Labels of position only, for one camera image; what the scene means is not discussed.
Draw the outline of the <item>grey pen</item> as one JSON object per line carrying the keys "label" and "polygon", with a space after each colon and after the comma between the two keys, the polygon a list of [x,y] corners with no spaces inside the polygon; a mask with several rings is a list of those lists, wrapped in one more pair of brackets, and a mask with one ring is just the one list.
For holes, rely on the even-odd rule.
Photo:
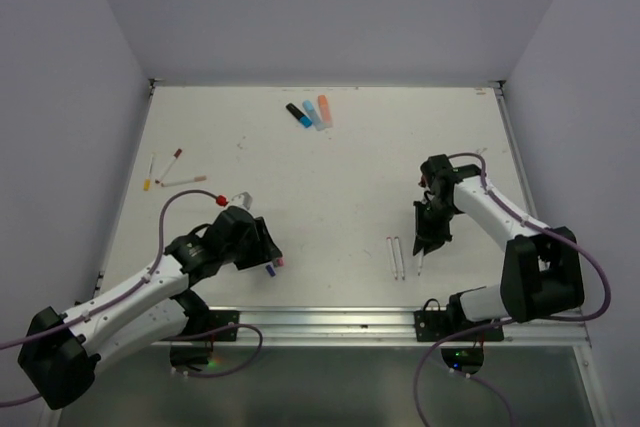
{"label": "grey pen", "polygon": [[394,237],[393,238],[393,252],[394,252],[394,259],[395,259],[395,263],[396,263],[396,269],[397,269],[398,276],[399,276],[400,279],[404,280],[405,279],[405,268],[404,268],[404,261],[403,261],[401,243],[400,243],[400,239],[398,237]]}

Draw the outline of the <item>pink pen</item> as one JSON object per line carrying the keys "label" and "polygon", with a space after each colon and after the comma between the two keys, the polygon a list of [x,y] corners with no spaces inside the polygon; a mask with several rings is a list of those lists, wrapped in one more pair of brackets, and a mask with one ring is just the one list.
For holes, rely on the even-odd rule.
{"label": "pink pen", "polygon": [[386,249],[391,273],[394,277],[394,280],[398,280],[398,270],[394,254],[393,239],[391,237],[386,237]]}

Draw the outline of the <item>peach capped pen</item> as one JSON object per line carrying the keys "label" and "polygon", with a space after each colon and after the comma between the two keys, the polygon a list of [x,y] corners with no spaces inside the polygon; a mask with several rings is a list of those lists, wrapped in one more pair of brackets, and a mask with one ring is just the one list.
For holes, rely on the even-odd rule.
{"label": "peach capped pen", "polygon": [[207,180],[206,175],[200,175],[200,176],[193,176],[193,177],[182,178],[177,180],[168,180],[168,181],[165,180],[160,182],[159,185],[163,188],[170,188],[170,187],[178,187],[178,186],[185,186],[185,185],[200,183],[206,180]]}

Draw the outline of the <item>blue pen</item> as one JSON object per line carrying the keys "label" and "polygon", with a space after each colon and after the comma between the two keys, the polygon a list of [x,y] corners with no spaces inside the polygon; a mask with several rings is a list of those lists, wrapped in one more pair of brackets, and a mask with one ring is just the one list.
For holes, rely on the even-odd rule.
{"label": "blue pen", "polygon": [[416,271],[417,271],[417,276],[421,275],[422,272],[422,266],[423,266],[423,252],[418,252],[415,256],[415,265],[416,265]]}

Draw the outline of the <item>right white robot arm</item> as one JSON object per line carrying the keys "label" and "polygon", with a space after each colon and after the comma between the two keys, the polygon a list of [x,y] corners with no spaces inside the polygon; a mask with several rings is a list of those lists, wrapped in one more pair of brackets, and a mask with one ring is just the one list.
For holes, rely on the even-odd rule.
{"label": "right white robot arm", "polygon": [[490,184],[484,167],[454,166],[442,154],[429,157],[420,172],[424,196],[414,204],[414,255],[424,257],[451,242],[450,224],[462,214],[504,254],[497,284],[450,296],[440,323],[451,336],[464,340],[481,324],[546,319],[583,304],[582,271],[571,230],[529,217]]}

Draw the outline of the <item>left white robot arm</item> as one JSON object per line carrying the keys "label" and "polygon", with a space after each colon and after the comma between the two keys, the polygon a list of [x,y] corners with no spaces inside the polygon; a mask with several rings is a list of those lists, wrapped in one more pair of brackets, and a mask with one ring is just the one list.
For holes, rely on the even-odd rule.
{"label": "left white robot arm", "polygon": [[165,339],[195,340],[212,323],[193,286],[232,264],[278,266],[282,252],[261,217],[231,206],[211,224],[162,245],[154,261],[121,284],[63,313],[37,313],[18,364],[52,410],[79,399],[119,359]]}

